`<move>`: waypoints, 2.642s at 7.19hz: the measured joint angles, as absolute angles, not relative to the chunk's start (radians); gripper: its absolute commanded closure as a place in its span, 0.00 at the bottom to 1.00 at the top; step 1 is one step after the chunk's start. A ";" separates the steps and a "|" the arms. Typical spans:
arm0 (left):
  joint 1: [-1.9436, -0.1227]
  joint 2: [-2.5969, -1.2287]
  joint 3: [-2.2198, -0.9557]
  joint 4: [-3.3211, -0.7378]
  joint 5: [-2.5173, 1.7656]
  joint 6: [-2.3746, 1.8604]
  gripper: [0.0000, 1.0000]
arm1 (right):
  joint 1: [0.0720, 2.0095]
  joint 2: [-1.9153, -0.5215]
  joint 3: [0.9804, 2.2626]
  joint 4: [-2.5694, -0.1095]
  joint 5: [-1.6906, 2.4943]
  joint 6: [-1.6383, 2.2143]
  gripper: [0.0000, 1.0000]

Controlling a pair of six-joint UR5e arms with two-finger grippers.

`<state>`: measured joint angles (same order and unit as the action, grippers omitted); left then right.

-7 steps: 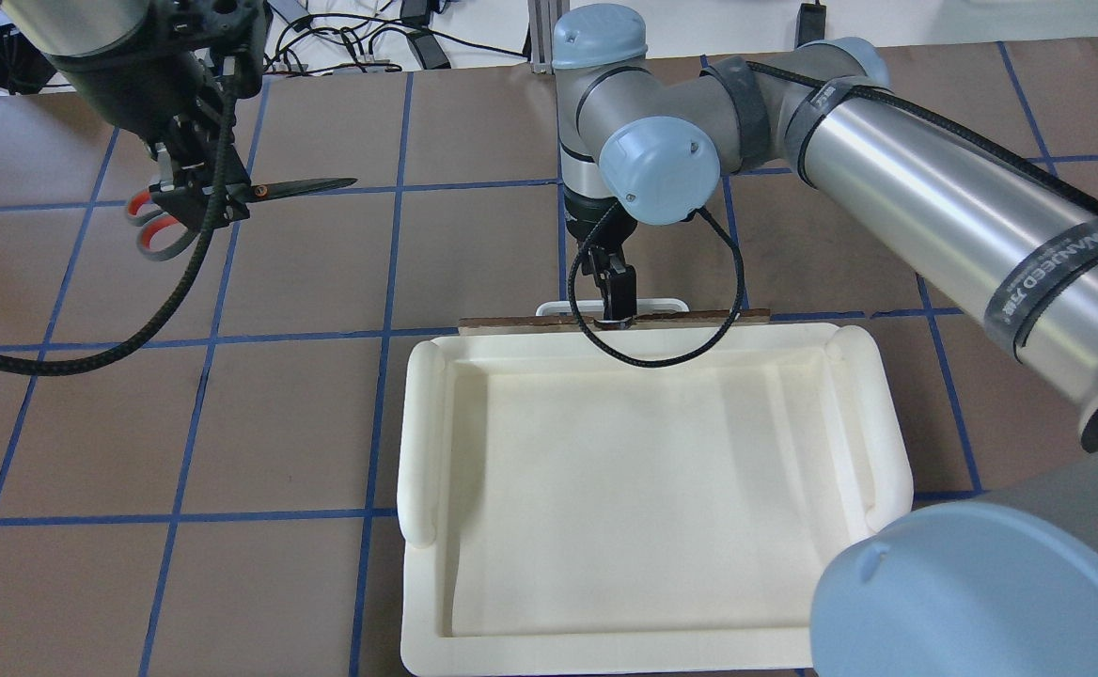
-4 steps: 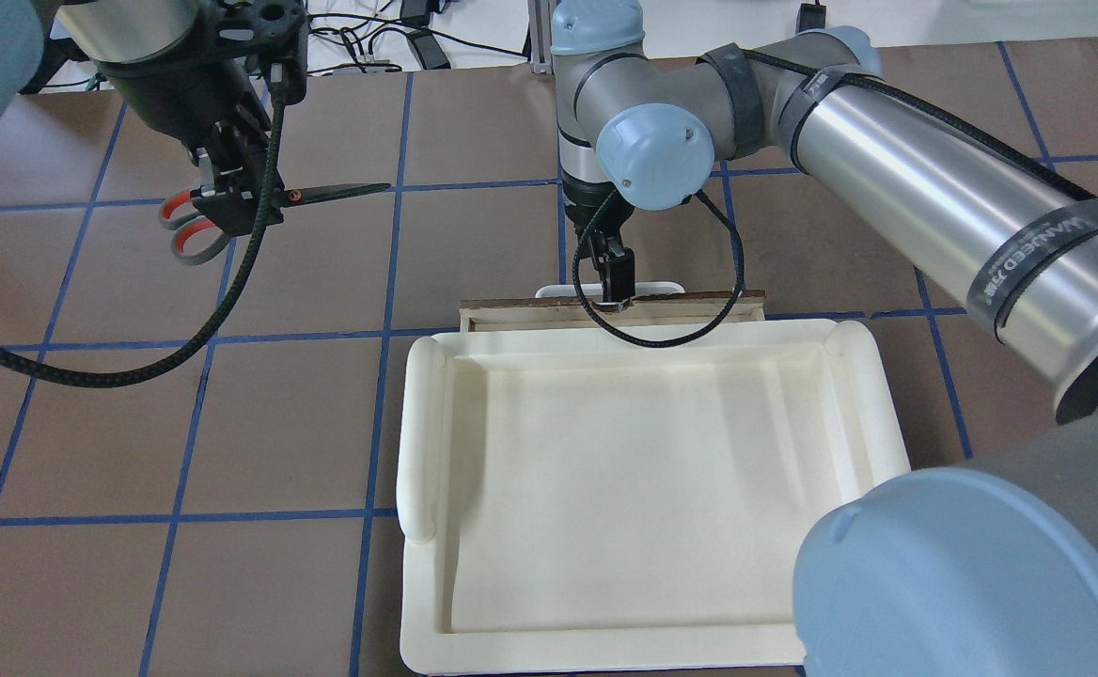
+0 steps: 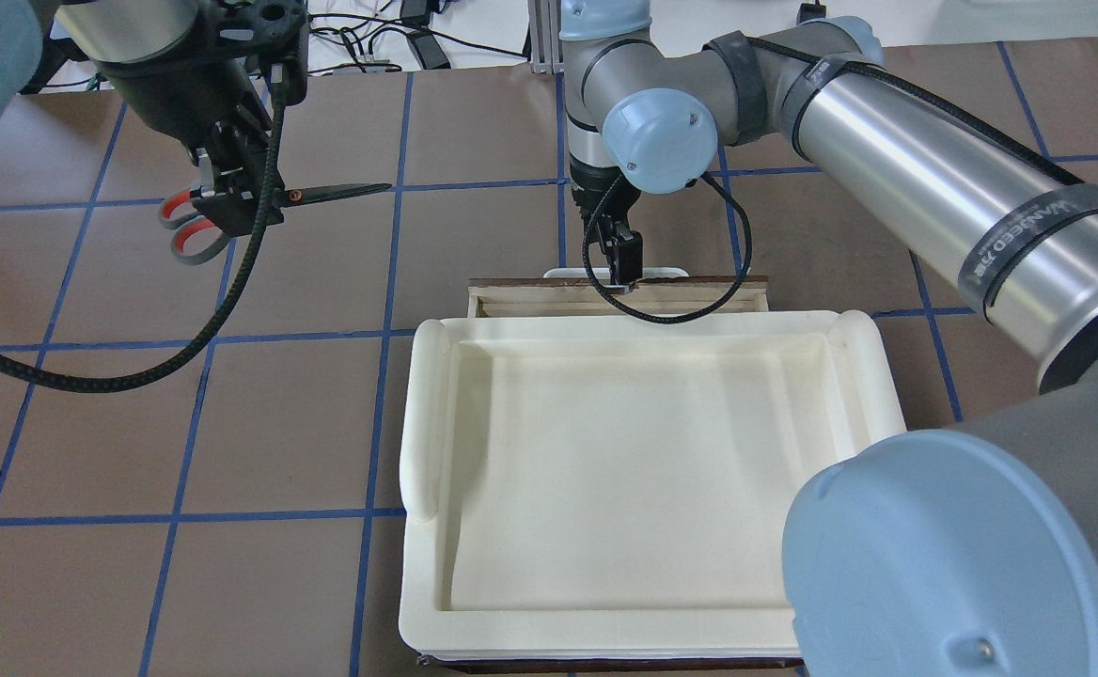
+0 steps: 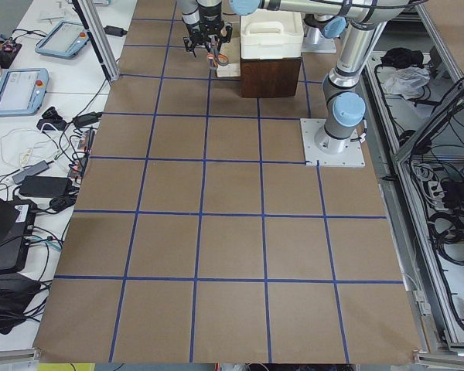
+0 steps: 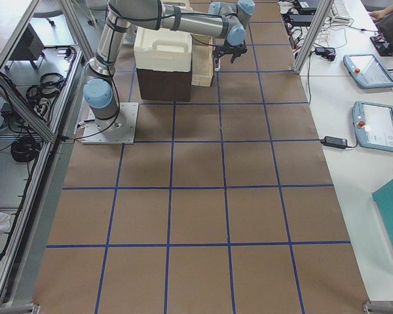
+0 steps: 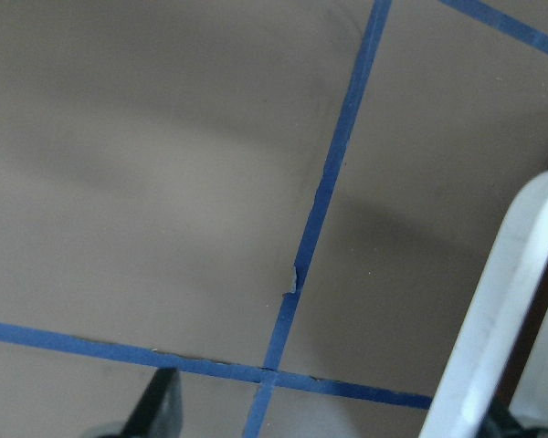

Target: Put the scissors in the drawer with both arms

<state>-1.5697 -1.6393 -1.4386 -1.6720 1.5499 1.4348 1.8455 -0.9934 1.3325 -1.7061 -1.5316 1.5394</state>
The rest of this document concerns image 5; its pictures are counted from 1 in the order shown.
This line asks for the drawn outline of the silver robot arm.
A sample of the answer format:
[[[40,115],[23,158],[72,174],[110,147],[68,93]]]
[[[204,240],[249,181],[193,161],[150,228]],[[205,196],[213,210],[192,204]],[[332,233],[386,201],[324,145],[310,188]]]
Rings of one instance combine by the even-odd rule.
[[[120,114],[113,75],[131,25],[138,29],[138,41],[146,33],[154,35],[153,46],[166,45],[175,33],[221,39],[223,44],[214,46],[214,61],[225,55],[235,60],[247,51],[246,28],[255,10],[253,1],[211,3],[207,13],[163,1],[109,1],[107,6],[108,16],[96,54],[88,63],[89,80],[83,88],[83,97],[96,121],[104,123],[102,131],[114,126]]]

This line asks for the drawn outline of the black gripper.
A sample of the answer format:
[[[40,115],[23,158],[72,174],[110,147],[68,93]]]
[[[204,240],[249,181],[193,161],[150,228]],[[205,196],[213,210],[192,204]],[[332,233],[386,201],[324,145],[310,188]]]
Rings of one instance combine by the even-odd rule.
[[[248,51],[246,42],[240,43],[236,46],[231,45],[227,41],[223,43],[223,45],[217,45],[214,48],[214,66],[221,66],[221,58],[225,55],[231,55],[230,62],[233,63],[235,59],[241,57],[241,55],[245,54]]]

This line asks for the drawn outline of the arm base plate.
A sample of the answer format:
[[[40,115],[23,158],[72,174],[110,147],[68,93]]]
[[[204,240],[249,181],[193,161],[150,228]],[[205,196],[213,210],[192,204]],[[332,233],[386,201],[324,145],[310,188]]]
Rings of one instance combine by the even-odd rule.
[[[121,103],[120,113],[116,119],[95,119],[92,109],[89,109],[88,120],[84,125],[81,143],[84,145],[115,145],[133,144],[138,117],[138,103]]]

